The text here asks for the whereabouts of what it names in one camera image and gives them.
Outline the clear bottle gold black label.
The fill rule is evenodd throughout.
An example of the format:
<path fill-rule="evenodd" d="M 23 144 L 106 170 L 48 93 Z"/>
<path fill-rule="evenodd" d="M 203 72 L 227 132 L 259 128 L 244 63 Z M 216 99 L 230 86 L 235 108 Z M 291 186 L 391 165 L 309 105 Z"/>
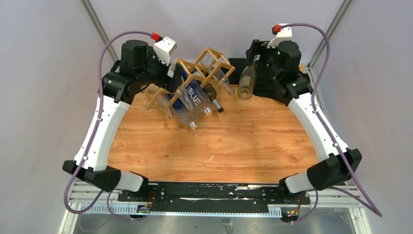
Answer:
<path fill-rule="evenodd" d="M 243 70 L 238 87 L 238 97 L 242 100 L 249 100 L 253 95 L 255 86 L 255 68 L 257 63 L 257 56 L 254 57 L 251 65 L 248 65 Z"/>

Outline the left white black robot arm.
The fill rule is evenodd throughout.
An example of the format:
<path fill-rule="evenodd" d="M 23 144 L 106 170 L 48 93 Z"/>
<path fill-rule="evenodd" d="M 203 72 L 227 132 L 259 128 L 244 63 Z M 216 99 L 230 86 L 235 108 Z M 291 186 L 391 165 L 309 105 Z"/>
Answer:
<path fill-rule="evenodd" d="M 150 84 L 170 93 L 181 86 L 182 66 L 170 71 L 176 48 L 168 37 L 157 39 L 153 46 L 141 40 L 122 44 L 121 59 L 101 81 L 103 92 L 97 99 L 95 120 L 75 158 L 63 163 L 63 171 L 105 192 L 128 190 L 137 201 L 148 198 L 148 179 L 108 166 L 108 156 L 118 126 L 137 94 Z"/>

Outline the clear bottle white label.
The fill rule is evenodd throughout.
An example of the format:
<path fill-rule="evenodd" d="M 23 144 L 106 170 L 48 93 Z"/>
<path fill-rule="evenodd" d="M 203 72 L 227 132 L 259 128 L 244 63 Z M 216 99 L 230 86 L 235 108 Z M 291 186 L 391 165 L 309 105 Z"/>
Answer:
<path fill-rule="evenodd" d="M 159 95 L 156 95 L 158 91 L 159 91 L 159 88 L 151 84 L 148 88 L 150 99 L 154 99 L 153 104 L 156 105 L 158 109 L 165 111 L 168 118 L 173 118 L 174 113 L 171 108 L 170 98 L 168 97 L 166 93 L 163 93 L 162 91 L 159 93 Z"/>

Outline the clear square bottle silver cap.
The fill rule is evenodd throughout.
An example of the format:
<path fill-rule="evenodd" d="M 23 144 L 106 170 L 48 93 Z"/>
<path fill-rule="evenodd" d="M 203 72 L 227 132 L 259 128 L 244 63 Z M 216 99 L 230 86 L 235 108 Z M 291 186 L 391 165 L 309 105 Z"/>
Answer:
<path fill-rule="evenodd" d="M 179 98 L 172 104 L 172 106 L 183 125 L 189 127 L 191 130 L 198 127 L 196 112 L 189 112 Z"/>

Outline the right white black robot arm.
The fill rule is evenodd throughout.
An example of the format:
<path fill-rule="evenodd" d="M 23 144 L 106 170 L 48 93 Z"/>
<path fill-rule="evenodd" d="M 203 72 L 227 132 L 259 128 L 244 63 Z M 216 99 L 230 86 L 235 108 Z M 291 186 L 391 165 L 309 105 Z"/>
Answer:
<path fill-rule="evenodd" d="M 287 106 L 302 124 L 316 151 L 318 163 L 306 171 L 280 180 L 278 197 L 291 203 L 298 193 L 324 190 L 353 177 L 362 155 L 340 139 L 313 99 L 313 88 L 307 74 L 300 71 L 301 52 L 297 43 L 287 40 L 276 46 L 254 39 L 246 51 L 246 63 L 265 85 L 274 91 L 275 99 Z"/>

